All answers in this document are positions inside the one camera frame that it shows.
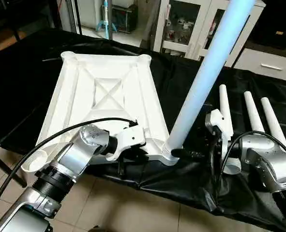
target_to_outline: white cylindrical rod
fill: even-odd
[[[258,113],[258,110],[256,108],[253,96],[251,95],[251,92],[246,91],[244,92],[244,97],[246,101],[246,107],[247,112],[250,120],[251,129],[253,131],[261,131],[264,132],[264,128]]]
[[[233,126],[232,126],[229,100],[228,100],[228,95],[226,92],[226,86],[225,85],[219,86],[219,100],[220,100],[220,112],[224,116],[227,129],[228,129],[228,131],[230,131],[230,134],[232,136],[233,135]]]
[[[191,85],[170,137],[163,147],[163,154],[168,155],[169,159],[172,158],[170,154],[172,149],[182,147],[211,87],[239,37],[254,3],[255,0],[229,1],[228,8]]]
[[[274,136],[276,139],[278,139],[280,142],[282,142],[286,146],[286,138],[279,125],[279,122],[273,111],[273,108],[271,106],[269,99],[261,98],[261,103],[262,103],[265,118],[268,121],[268,125],[269,125],[272,136]]]

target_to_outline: black connector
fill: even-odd
[[[101,153],[102,155],[106,155],[107,153],[114,154],[118,145],[117,138],[110,136],[108,139],[107,148]]]
[[[134,127],[137,125],[138,125],[137,120],[135,122],[133,122],[133,121],[129,122],[129,127]]]
[[[52,166],[48,166],[35,175],[38,179],[32,187],[59,203],[69,193],[74,184],[69,176],[60,173]]]
[[[206,161],[207,156],[202,152],[197,151],[186,151],[184,149],[173,149],[171,151],[172,156],[185,159],[185,160],[191,160],[194,162],[202,162]]]

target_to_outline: black fabric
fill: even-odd
[[[191,86],[199,62],[160,55],[113,41],[58,31],[40,31],[0,51],[0,146],[25,154],[34,147],[62,66],[60,53],[152,56],[151,72],[169,131]],[[261,97],[268,97],[286,136],[286,81],[252,72],[223,68],[185,143],[189,150],[206,143],[205,114],[219,108],[220,84],[226,84],[235,135],[249,131],[243,92],[253,94],[261,120]],[[116,164],[91,166],[88,172],[215,215],[284,231],[281,214],[271,194],[249,188],[244,174],[225,176],[216,200],[205,164],[179,161],[168,167],[157,161],[125,165],[118,176]]]

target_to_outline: floor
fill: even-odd
[[[124,32],[114,32],[113,40],[119,43],[122,43],[122,44],[124,43],[124,44],[139,47],[141,40],[143,38],[144,30],[145,30],[145,25],[141,23],[130,34],[124,33]],[[96,32],[94,29],[82,27],[82,33],[83,35],[87,35],[87,36],[91,36],[95,38],[105,38],[104,29],[100,29],[98,32]]]
[[[0,158],[13,166],[20,156],[0,148]],[[4,179],[0,170],[0,185]],[[0,217],[22,191],[10,183],[0,200]],[[54,232],[87,232],[96,225],[113,232],[265,231],[90,175],[82,176],[50,223]]]
[[[18,35],[21,39],[26,37],[26,34],[22,31],[18,32]],[[9,47],[10,45],[16,43],[17,40],[13,35],[13,32],[9,29],[4,29],[0,31],[0,51]]]

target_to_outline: threaded end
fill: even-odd
[[[162,146],[162,155],[167,160],[176,161],[179,158],[172,156],[171,152],[166,148],[166,144],[164,143]]]
[[[39,178],[35,181],[32,187],[40,193],[54,199],[58,203],[61,203],[67,194],[67,192],[60,191],[59,188]]]

